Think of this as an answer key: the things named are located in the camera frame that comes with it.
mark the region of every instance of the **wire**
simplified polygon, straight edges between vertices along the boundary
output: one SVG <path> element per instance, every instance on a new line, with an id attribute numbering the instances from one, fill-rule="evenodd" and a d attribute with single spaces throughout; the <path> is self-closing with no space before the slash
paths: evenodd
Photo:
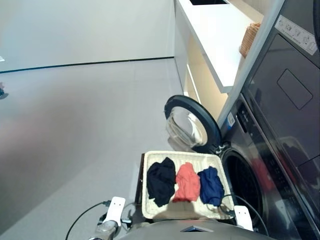
<path id="1" fill-rule="evenodd" d="M 269 233 L 268 233 L 266 224 L 265 224 L 265 222 L 263 221 L 263 219 L 262 219 L 262 217 L 260 216 L 260 214 L 257 212 L 257 210 L 255 210 L 254 207 L 251 206 L 250 203 L 248 203 L 248 202 L 247 202 L 246 200 L 244 200 L 242 197 L 237 196 L 237 195 L 235 195 L 235 194 L 227 194 L 227 195 L 224 195 L 224 196 L 221 198 L 221 202 L 222 202 L 222 199 L 224 199 L 225 197 L 228 197 L 228 196 L 235 197 L 235 198 L 237 198 L 237 199 L 242 200 L 252 211 L 254 211 L 254 213 L 255 213 L 255 214 L 257 215 L 257 217 L 260 219 L 266 235 L 269 237 Z"/>
<path id="2" fill-rule="evenodd" d="M 65 240 L 68 240 L 68 237 L 69 237 L 69 234 L 70 234 L 72 228 L 74 227 L 74 225 L 77 223 L 77 221 L 78 221 L 84 214 L 86 214 L 88 211 L 90 211 L 91 209 L 93 209 L 93 208 L 95 208 L 95 207 L 97 207 L 97 206 L 99 206 L 99 205 L 105 205 L 105 206 L 109 207 L 109 206 L 110 206 L 110 202 L 111 202 L 110 200 L 99 202 L 99 203 L 97 203 L 96 205 L 93 205 L 92 207 L 89 207 L 89 208 L 88 208 L 87 210 L 85 210 L 83 213 L 81 213 L 80 216 L 78 216 L 77 219 L 76 219 L 76 220 L 72 223 L 72 225 L 70 226 L 70 228 L 69 228 L 69 230 L 68 230 L 68 232 L 67 232 L 67 234 L 66 234 L 66 236 L 65 236 Z"/>

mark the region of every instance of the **countertop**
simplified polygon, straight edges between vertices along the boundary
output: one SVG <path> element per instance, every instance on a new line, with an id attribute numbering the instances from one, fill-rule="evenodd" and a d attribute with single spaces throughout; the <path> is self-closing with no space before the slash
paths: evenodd
<path id="1" fill-rule="evenodd" d="M 229 93 L 244 61 L 239 47 L 253 20 L 232 4 L 192 5 L 190 0 L 177 0 L 177 6 L 182 9 L 220 92 Z"/>

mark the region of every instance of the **washer door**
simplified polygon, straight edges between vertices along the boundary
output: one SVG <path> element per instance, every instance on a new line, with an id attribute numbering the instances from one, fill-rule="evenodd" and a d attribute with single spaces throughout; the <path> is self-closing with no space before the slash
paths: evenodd
<path id="1" fill-rule="evenodd" d="M 164 106 L 169 142 L 175 150 L 214 154 L 222 142 L 221 132 L 210 113 L 184 95 L 174 95 Z"/>

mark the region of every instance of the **gray floor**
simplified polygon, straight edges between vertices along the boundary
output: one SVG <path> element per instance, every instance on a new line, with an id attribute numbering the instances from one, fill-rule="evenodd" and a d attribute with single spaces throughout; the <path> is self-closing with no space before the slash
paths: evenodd
<path id="1" fill-rule="evenodd" d="M 64 239 L 91 205 L 134 200 L 141 153 L 171 150 L 164 105 L 182 93 L 173 59 L 12 72 L 0 82 L 9 93 L 0 100 L 0 240 Z M 104 210 L 69 239 L 88 239 Z"/>

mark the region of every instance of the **laundry basket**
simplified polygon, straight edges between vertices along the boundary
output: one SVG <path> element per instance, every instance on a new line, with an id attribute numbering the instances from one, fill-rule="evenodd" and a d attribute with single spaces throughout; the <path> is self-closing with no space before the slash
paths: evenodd
<path id="1" fill-rule="evenodd" d="M 149 199 L 147 190 L 147 171 L 154 163 L 161 163 L 166 157 L 170 158 L 175 165 L 176 174 L 181 165 L 189 162 L 193 165 L 196 173 L 207 169 L 209 166 L 217 169 L 217 174 L 224 188 L 224 194 L 230 194 L 225 171 L 221 159 L 217 155 L 202 154 L 180 151 L 149 151 L 144 155 L 143 182 L 142 182 L 142 214 L 147 219 L 230 219 L 230 215 L 225 214 L 220 207 L 211 204 L 203 204 L 200 197 L 192 202 L 175 202 L 171 197 L 169 204 L 158 207 L 154 199 Z M 223 198 L 221 207 L 226 210 L 234 209 L 234 202 L 231 196 Z"/>

